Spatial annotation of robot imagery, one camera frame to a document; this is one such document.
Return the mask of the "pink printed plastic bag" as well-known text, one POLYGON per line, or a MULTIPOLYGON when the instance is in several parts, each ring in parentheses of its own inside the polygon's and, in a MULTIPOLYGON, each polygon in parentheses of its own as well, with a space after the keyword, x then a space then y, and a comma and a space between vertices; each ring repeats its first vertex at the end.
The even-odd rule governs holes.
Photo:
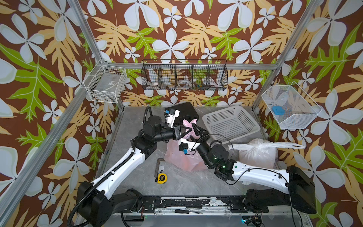
POLYGON ((174 140, 167 143, 164 160, 187 172, 208 169, 198 153, 189 151, 188 154, 185 155, 183 151, 179 151, 178 141, 174 140))

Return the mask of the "white plastic bag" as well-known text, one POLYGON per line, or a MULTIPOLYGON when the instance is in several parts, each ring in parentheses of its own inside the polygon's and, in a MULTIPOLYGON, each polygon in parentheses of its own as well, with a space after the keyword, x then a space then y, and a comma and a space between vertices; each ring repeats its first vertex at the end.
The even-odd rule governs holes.
POLYGON ((278 148, 305 149, 306 147, 291 142, 269 142, 263 139, 254 139, 247 144, 229 145, 228 148, 239 151, 241 163, 272 169, 277 159, 278 148))

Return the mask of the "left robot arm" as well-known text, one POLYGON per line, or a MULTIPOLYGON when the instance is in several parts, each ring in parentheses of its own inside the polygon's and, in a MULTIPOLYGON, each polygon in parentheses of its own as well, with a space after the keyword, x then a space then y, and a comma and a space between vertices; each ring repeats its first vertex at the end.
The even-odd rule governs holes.
POLYGON ((139 195, 132 190, 115 194, 116 189, 136 167, 153 154, 159 142, 176 141, 177 149, 187 154, 192 147, 188 145, 186 135, 192 132, 192 128, 183 125, 183 117, 192 116, 194 112, 193 106, 182 103, 166 108, 163 120, 152 113, 151 107, 146 107, 143 127, 131 139, 131 147, 126 154, 103 175, 80 185, 77 202, 68 217, 67 226, 74 226, 72 219, 76 213, 86 220, 80 224, 81 227, 88 224, 100 227, 112 214, 133 208, 139 195))

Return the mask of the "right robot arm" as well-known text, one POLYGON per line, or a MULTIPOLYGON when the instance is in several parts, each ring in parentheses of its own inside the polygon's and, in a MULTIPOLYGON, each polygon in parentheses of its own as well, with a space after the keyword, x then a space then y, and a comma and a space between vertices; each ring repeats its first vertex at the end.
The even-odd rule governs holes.
POLYGON ((222 142, 214 140, 208 144, 210 134, 205 129, 197 124, 192 124, 192 128, 199 139, 192 138, 189 149, 199 153, 216 177, 228 185, 243 181, 267 187, 266 190, 249 189, 244 199, 246 206, 257 209, 286 205, 307 214, 317 212, 315 184, 300 168, 266 169, 241 163, 229 158, 222 142))

